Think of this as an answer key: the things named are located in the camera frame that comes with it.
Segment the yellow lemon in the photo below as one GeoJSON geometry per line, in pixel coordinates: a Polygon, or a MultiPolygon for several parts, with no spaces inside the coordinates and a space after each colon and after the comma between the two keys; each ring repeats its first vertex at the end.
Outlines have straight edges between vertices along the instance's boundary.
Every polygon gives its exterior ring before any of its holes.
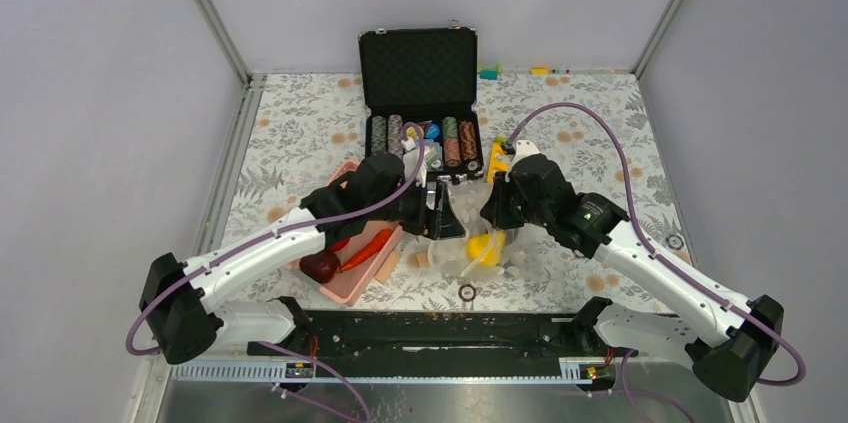
{"type": "Polygon", "coordinates": [[[466,252],[477,266],[495,267],[501,264],[505,246],[506,232],[495,230],[470,238],[466,244],[466,252]]]}

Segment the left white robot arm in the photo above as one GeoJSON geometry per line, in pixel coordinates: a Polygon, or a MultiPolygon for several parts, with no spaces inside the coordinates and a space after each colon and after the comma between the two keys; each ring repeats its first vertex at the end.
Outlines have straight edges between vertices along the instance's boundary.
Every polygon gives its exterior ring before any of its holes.
{"type": "Polygon", "coordinates": [[[353,239],[370,222],[395,223],[430,240],[461,238],[445,183],[435,202],[424,172],[424,150],[415,160],[379,152],[301,200],[268,228],[222,249],[178,260],[172,253],[149,266],[140,315],[125,346],[136,356],[160,354],[171,365],[188,362],[215,343],[275,343],[296,354],[309,344],[310,328],[279,300],[249,306],[242,314],[223,306],[259,278],[303,257],[353,239]]]}

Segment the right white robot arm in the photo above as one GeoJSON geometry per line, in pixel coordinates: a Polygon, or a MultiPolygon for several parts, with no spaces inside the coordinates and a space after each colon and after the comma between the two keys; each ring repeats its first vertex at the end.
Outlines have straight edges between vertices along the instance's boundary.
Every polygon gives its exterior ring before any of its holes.
{"type": "Polygon", "coordinates": [[[675,254],[651,248],[626,211],[597,193],[578,193],[559,166],[527,140],[508,148],[507,170],[480,214],[499,230],[533,225],[560,246],[607,265],[656,297],[669,317],[594,297],[578,312],[575,345],[597,355],[608,346],[651,353],[690,369],[715,394],[743,402],[778,350],[784,308],[751,299],[707,277],[675,254]]]}

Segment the dark red apple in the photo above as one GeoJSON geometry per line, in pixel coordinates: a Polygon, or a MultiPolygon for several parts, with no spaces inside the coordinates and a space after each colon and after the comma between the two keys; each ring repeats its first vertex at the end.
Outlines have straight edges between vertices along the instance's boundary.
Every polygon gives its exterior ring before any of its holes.
{"type": "Polygon", "coordinates": [[[303,257],[299,262],[300,271],[319,284],[332,281],[340,272],[340,268],[340,259],[330,250],[303,257]]]}

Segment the clear zip top bag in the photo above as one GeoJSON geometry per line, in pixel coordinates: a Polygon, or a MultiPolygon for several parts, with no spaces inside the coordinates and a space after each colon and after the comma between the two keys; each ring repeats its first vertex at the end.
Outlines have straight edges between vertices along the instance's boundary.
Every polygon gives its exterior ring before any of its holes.
{"type": "Polygon", "coordinates": [[[490,183],[481,182],[462,183],[450,189],[450,205],[465,235],[432,241],[427,250],[428,262],[445,274],[475,281],[501,277],[543,279],[547,261],[543,244],[548,235],[531,225],[494,229],[480,216],[491,190],[490,183]]]}

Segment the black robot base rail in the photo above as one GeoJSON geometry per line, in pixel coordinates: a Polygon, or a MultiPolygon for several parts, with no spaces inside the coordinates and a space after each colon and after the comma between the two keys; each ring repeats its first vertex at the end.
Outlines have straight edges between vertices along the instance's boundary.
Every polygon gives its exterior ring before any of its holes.
{"type": "Polygon", "coordinates": [[[283,349],[349,378],[556,377],[563,358],[625,354],[573,314],[302,310],[283,349]]]}

